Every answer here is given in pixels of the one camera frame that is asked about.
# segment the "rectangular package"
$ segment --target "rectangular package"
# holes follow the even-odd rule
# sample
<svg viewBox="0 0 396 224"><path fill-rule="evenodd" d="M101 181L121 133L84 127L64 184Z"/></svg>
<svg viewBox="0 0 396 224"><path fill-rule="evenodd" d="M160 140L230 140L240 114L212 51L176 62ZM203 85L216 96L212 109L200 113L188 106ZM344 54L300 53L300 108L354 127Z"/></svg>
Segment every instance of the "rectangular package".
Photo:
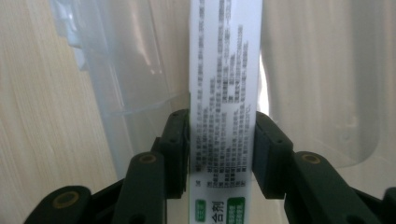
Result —
<svg viewBox="0 0 396 224"><path fill-rule="evenodd" d="M191 0L190 223L248 223L262 0Z"/></svg>

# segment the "wood grain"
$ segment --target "wood grain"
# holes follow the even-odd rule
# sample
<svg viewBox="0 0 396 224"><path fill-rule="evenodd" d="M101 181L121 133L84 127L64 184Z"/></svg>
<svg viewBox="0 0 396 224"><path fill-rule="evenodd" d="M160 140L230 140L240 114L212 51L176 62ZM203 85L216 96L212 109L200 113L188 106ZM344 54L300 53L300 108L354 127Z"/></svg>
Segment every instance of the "wood grain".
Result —
<svg viewBox="0 0 396 224"><path fill-rule="evenodd" d="M115 180L89 75L49 1L0 1L0 223L22 223L59 187Z"/></svg>

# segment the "clear plastic container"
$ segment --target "clear plastic container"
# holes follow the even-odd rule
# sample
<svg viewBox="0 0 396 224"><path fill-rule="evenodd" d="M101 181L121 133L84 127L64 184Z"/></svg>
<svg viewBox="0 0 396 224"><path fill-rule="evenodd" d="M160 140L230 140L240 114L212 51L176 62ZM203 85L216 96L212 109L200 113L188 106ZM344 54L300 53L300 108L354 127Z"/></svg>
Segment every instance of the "clear plastic container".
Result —
<svg viewBox="0 0 396 224"><path fill-rule="evenodd" d="M90 73L119 177L134 154L150 150L169 114L189 106L188 34L175 33L187 21L174 15L188 5L163 7L153 13L146 0L51 0L58 34Z"/></svg>

